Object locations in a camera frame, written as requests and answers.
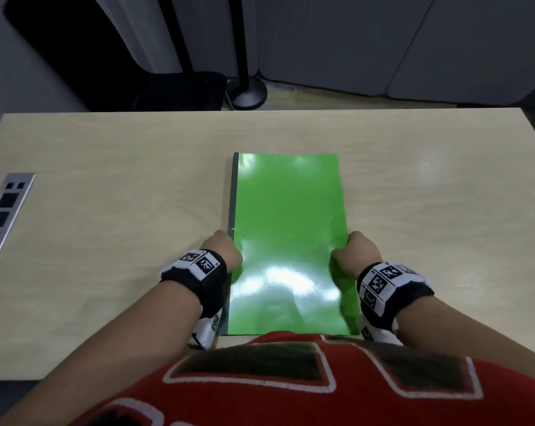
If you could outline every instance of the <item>green cover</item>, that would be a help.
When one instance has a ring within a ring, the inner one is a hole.
[[[330,259],[348,240],[337,155],[240,153],[232,176],[244,264],[232,276],[227,333],[358,334],[355,283]]]

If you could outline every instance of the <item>red jersey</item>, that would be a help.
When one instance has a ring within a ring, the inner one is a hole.
[[[469,357],[274,332],[167,365],[72,424],[467,423],[535,424],[535,380]]]

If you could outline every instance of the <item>light wood tabletop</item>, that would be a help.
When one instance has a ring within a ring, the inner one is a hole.
[[[0,253],[0,379],[44,377],[226,228],[235,151],[338,153],[349,228],[535,351],[535,132],[519,109],[7,114],[0,185],[37,178]]]

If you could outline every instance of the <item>hand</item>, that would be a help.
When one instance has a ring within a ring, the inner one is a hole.
[[[346,246],[332,250],[330,255],[353,279],[358,279],[363,270],[371,264],[384,261],[376,244],[361,232],[349,234]]]
[[[200,246],[201,249],[210,249],[220,254],[228,273],[238,269],[242,265],[242,254],[236,249],[232,238],[223,230],[217,230],[214,234],[205,240]]]

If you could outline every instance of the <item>metal stand base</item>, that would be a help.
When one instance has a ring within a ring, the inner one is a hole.
[[[252,111],[262,106],[268,98],[266,85],[258,78],[249,78],[250,86],[241,91],[240,79],[231,79],[226,94],[232,109],[236,111]]]

